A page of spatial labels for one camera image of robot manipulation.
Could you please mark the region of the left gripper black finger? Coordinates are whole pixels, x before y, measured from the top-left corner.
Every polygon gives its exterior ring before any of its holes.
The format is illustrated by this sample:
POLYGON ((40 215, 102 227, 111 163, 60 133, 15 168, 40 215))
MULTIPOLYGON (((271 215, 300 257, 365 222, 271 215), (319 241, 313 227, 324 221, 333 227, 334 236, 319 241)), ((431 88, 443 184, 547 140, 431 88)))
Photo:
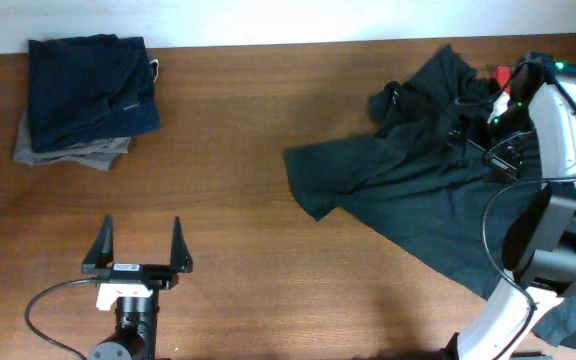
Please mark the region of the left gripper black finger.
POLYGON ((113 218, 106 215, 100 231, 82 261, 83 267, 107 267, 113 261, 113 218))
POLYGON ((181 221, 174 219, 169 266, 177 273, 191 273, 193 259, 184 240, 181 221))

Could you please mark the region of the dark green t-shirt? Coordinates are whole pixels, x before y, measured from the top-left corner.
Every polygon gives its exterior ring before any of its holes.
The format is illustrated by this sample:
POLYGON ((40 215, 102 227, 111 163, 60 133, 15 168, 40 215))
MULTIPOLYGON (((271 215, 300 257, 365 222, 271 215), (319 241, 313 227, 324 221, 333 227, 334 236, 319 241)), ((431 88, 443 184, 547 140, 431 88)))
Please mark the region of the dark green t-shirt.
POLYGON ((342 208, 433 270, 488 298, 500 280, 510 224, 539 192, 489 180, 479 150, 451 144, 464 113, 455 100, 482 100, 496 86, 446 45, 404 83, 368 102, 373 135, 285 150, 292 194, 316 220, 342 208))

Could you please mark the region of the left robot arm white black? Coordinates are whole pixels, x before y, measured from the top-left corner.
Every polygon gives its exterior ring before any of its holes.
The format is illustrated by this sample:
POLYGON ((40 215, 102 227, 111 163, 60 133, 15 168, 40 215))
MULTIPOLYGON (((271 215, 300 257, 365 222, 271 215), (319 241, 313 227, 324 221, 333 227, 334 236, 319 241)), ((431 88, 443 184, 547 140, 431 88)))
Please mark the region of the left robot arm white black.
POLYGON ((159 293, 174 288, 179 276, 193 271, 193 259, 182 233, 173 223, 168 264, 118 263, 113 256, 113 219, 106 216, 82 261, 82 273, 96 281, 96 307, 115 313, 115 330, 90 352, 91 359, 156 358, 159 293))

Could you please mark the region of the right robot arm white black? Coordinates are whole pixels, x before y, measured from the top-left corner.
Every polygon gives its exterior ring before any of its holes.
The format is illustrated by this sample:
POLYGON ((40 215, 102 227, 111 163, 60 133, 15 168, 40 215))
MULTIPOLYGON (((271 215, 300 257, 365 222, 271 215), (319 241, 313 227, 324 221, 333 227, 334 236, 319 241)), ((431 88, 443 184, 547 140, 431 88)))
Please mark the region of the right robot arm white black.
POLYGON ((517 153, 496 153, 533 135, 540 190, 508 229, 502 260, 492 264, 500 281, 477 319, 452 336, 448 359, 513 358, 535 324, 576 292, 576 64, 529 51, 484 103, 484 162, 511 179, 509 189, 526 185, 517 153))

